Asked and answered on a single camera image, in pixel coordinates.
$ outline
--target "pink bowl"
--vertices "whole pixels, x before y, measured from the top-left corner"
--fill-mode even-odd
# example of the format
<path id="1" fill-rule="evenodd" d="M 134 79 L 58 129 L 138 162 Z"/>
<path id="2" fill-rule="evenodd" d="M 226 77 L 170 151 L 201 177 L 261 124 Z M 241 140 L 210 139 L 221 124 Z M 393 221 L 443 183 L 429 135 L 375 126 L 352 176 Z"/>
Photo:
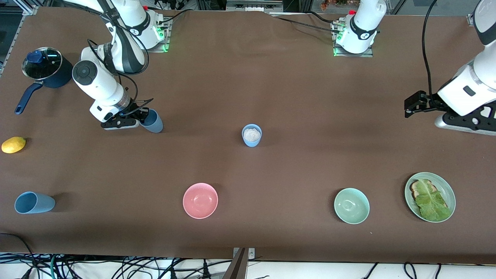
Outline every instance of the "pink bowl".
<path id="1" fill-rule="evenodd" d="M 186 213 L 195 219 L 204 219 L 212 215 L 218 202 L 217 192 L 206 183 L 191 185 L 183 197 L 183 207 Z"/>

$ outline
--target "mint green bowl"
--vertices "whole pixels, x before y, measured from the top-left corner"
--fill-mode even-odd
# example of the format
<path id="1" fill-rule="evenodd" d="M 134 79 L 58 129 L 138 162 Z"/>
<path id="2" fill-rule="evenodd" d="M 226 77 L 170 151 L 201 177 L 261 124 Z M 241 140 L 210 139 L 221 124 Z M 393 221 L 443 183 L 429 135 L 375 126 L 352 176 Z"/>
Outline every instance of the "mint green bowl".
<path id="1" fill-rule="evenodd" d="M 346 188 L 341 190 L 334 199 L 334 211 L 341 220 L 356 225 L 367 219 L 371 207 L 362 191 Z"/>
<path id="2" fill-rule="evenodd" d="M 451 211 L 451 214 L 449 215 L 448 218 L 442 221 L 429 221 L 420 215 L 420 209 L 417 206 L 415 200 L 413 199 L 412 191 L 410 190 L 410 186 L 419 179 L 428 179 L 432 181 L 433 185 L 437 188 L 438 191 L 440 191 L 442 198 L 444 199 L 446 205 Z M 431 223 L 441 223 L 450 219 L 451 216 L 453 216 L 453 213 L 455 212 L 455 208 L 456 208 L 455 193 L 453 192 L 451 186 L 442 177 L 430 172 L 419 172 L 412 175 L 412 177 L 410 177 L 410 179 L 407 181 L 405 186 L 405 200 L 406 203 L 408 204 L 408 207 L 418 218 Z"/>

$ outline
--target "bowl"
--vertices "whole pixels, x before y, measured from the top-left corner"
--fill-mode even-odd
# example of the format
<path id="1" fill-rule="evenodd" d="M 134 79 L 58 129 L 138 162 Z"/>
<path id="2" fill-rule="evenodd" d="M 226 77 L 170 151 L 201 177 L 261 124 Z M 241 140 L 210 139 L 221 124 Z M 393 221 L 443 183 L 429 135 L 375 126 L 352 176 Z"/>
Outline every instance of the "bowl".
<path id="1" fill-rule="evenodd" d="M 260 137 L 255 141 L 249 141 L 249 140 L 245 139 L 245 130 L 247 130 L 247 129 L 256 129 L 260 133 Z M 248 125 L 244 126 L 243 129 L 241 130 L 241 137 L 243 138 L 243 141 L 245 142 L 245 144 L 247 146 L 255 147 L 258 145 L 258 143 L 262 139 L 262 129 L 256 124 L 248 124 Z"/>
<path id="2" fill-rule="evenodd" d="M 410 186 L 412 185 L 412 183 L 414 183 L 415 181 L 417 181 L 419 179 L 428 179 L 428 180 L 432 181 L 433 185 L 441 193 L 442 198 L 444 199 L 444 201 L 446 202 L 446 205 L 448 205 L 448 208 L 451 211 L 451 214 L 448 218 L 446 218 L 442 221 L 429 221 L 420 215 L 420 209 L 419 209 L 417 203 L 415 202 L 415 200 L 413 199 L 412 191 L 410 190 Z M 453 192 L 453 189 L 451 188 L 451 186 L 442 177 L 438 176 L 437 174 L 430 173 L 430 172 L 419 172 L 419 173 L 412 175 L 412 177 L 410 177 L 410 179 L 408 179 L 406 186 L 405 186 L 405 200 L 406 200 L 406 203 L 408 204 L 408 207 L 410 208 L 410 210 L 418 218 L 420 218 L 424 221 L 427 221 L 427 222 L 431 222 L 431 223 L 441 223 L 441 222 L 444 222 L 444 221 L 450 219 L 451 216 L 453 216 L 453 213 L 455 212 L 455 208 L 456 208 L 455 193 Z"/>
<path id="3" fill-rule="evenodd" d="M 214 213 L 219 202 L 215 189 L 206 183 L 191 185 L 183 196 L 183 208 L 195 219 L 205 219 Z"/>
<path id="4" fill-rule="evenodd" d="M 352 225 L 365 221 L 370 212 L 369 200 L 355 188 L 341 190 L 334 199 L 334 211 L 344 222 Z"/>

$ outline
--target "navy blue pot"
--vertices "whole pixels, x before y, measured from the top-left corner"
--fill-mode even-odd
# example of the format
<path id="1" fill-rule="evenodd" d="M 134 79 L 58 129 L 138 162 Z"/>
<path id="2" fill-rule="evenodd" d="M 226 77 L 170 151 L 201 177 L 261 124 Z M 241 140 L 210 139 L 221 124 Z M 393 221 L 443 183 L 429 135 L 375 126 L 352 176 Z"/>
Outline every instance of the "navy blue pot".
<path id="1" fill-rule="evenodd" d="M 35 82 L 30 85 L 15 107 L 14 113 L 21 114 L 33 92 L 43 86 L 59 88 L 72 78 L 72 64 L 56 49 L 44 47 L 28 53 L 22 62 L 22 72 Z"/>

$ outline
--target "pot handle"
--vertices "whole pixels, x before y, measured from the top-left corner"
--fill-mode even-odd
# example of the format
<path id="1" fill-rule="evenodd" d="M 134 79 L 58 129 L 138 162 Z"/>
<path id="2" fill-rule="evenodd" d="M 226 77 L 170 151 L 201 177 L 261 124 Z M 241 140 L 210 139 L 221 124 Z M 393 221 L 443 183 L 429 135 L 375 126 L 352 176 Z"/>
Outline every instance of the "pot handle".
<path id="1" fill-rule="evenodd" d="M 24 94 L 22 94 L 22 97 L 19 100 L 19 104 L 17 104 L 17 107 L 15 107 L 14 113 L 21 114 L 24 111 L 24 108 L 26 108 L 26 105 L 29 102 L 29 98 L 31 98 L 33 92 L 40 89 L 41 87 L 43 87 L 43 84 L 38 82 L 35 82 L 32 85 L 30 85 L 26 89 L 26 91 L 24 91 Z"/>

